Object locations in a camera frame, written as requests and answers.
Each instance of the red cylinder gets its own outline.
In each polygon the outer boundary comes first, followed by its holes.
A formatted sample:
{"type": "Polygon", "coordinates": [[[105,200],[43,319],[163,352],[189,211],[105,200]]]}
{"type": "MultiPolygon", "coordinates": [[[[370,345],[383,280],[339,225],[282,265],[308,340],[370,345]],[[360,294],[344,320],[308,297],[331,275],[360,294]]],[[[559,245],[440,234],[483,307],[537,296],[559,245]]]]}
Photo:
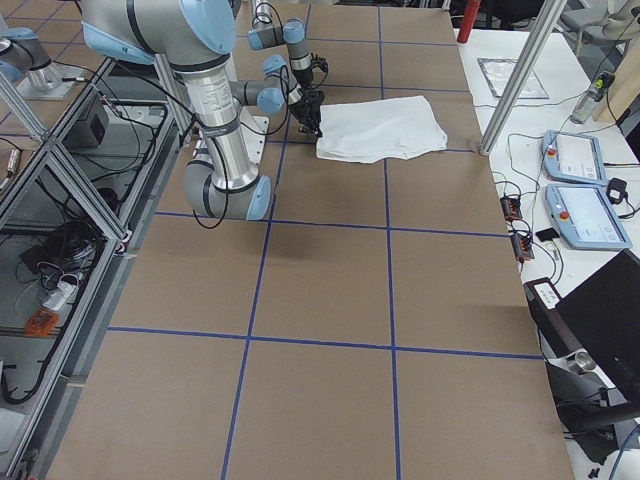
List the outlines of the red cylinder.
{"type": "Polygon", "coordinates": [[[464,10],[462,25],[458,32],[458,43],[467,43],[467,40],[469,40],[469,34],[471,34],[471,29],[476,22],[476,16],[478,15],[479,8],[480,0],[469,0],[467,2],[467,8],[464,10]]]}

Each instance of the black monitor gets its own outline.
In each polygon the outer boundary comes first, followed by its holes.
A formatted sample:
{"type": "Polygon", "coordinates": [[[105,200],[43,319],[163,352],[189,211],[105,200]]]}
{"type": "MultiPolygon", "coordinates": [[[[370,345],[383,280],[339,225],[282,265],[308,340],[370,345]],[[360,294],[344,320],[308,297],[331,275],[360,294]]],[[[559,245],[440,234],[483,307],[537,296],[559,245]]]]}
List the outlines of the black monitor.
{"type": "Polygon", "coordinates": [[[628,401],[640,401],[640,259],[623,250],[556,309],[628,401]]]}

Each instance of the white cloth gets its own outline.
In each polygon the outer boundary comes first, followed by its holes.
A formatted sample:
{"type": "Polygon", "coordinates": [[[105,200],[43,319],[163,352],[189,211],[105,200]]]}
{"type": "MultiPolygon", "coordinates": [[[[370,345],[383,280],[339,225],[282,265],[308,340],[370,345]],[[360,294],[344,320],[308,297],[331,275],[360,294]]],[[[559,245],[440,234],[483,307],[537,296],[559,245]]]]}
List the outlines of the white cloth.
{"type": "Polygon", "coordinates": [[[447,148],[447,134],[424,97],[323,105],[321,113],[318,158],[373,163],[447,148]]]}

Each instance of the white desk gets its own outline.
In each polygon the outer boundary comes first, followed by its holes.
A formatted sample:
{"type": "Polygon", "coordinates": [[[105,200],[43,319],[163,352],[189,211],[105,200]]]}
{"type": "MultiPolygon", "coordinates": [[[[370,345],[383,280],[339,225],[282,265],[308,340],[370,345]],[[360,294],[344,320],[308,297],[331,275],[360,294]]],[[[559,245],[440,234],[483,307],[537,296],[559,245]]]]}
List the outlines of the white desk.
{"type": "MultiPolygon", "coordinates": [[[[526,38],[527,33],[525,32],[474,30],[469,42],[465,45],[459,45],[474,105],[477,106],[475,109],[476,115],[483,131],[495,109],[482,107],[481,105],[496,105],[497,99],[491,94],[477,59],[482,57],[518,58],[526,38]]],[[[519,100],[516,103],[517,105],[558,103],[584,92],[590,83],[589,78],[583,72],[561,34],[551,35],[534,71],[550,98],[547,100],[519,100]]],[[[565,123],[578,99],[579,97],[557,106],[514,108],[496,146],[491,152],[492,169],[495,172],[504,174],[508,180],[520,185],[523,192],[532,191],[535,187],[533,182],[514,172],[510,167],[506,148],[507,137],[512,133],[538,137],[542,136],[547,130],[559,130],[561,127],[562,131],[577,133],[607,126],[606,123],[595,123],[592,120],[589,120],[584,125],[574,125],[570,121],[565,123]]],[[[607,128],[591,135],[599,139],[605,163],[637,162],[624,137],[616,127],[607,128]]],[[[527,175],[536,178],[542,160],[541,140],[517,136],[511,137],[511,151],[514,166],[527,175]]],[[[626,180],[630,202],[634,205],[640,203],[640,168],[607,168],[607,177],[618,177],[626,180]]],[[[501,179],[500,175],[496,175],[497,181],[501,179]]],[[[521,206],[525,219],[530,224],[533,222],[534,231],[552,226],[544,199],[544,187],[551,182],[544,172],[540,175],[539,182],[542,188],[537,194],[535,205],[533,205],[534,195],[525,195],[522,198],[521,206]]],[[[498,186],[498,191],[502,194],[503,185],[498,186]]],[[[619,213],[628,211],[627,207],[623,205],[616,208],[619,213]]],[[[638,218],[624,221],[623,226],[634,243],[632,250],[634,253],[640,254],[640,214],[638,218]]],[[[562,239],[556,240],[556,245],[559,247],[565,263],[564,273],[556,286],[562,295],[566,295],[573,290],[615,255],[615,252],[572,250],[567,247],[562,239]]],[[[525,262],[522,269],[521,278],[523,282],[550,276],[553,271],[552,261],[547,255],[540,252],[538,248],[534,250],[534,254],[536,259],[525,262]]],[[[593,465],[586,458],[575,442],[568,442],[567,449],[572,458],[576,478],[585,478],[596,465],[593,465]]],[[[600,478],[608,478],[615,456],[615,453],[609,456],[605,467],[600,472],[600,478]]],[[[639,471],[640,452],[628,451],[624,454],[615,480],[637,479],[639,471]]]]}

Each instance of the blue cable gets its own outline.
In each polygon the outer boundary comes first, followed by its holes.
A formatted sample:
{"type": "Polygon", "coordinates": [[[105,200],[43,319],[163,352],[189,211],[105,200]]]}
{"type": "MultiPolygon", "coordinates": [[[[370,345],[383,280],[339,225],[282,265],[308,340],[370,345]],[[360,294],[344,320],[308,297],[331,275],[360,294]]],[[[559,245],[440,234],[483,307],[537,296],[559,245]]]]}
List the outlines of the blue cable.
{"type": "Polygon", "coordinates": [[[622,447],[620,447],[620,451],[618,452],[618,456],[616,457],[616,461],[613,464],[613,468],[611,469],[611,474],[609,475],[609,480],[613,480],[613,476],[616,474],[616,470],[618,469],[618,464],[620,463],[620,460],[622,459],[622,454],[624,453],[625,449],[627,448],[627,443],[629,443],[629,441],[631,440],[631,437],[633,437],[634,433],[640,434],[640,425],[636,425],[636,428],[631,430],[631,433],[629,435],[627,435],[627,438],[625,438],[624,442],[622,443],[622,447]]]}

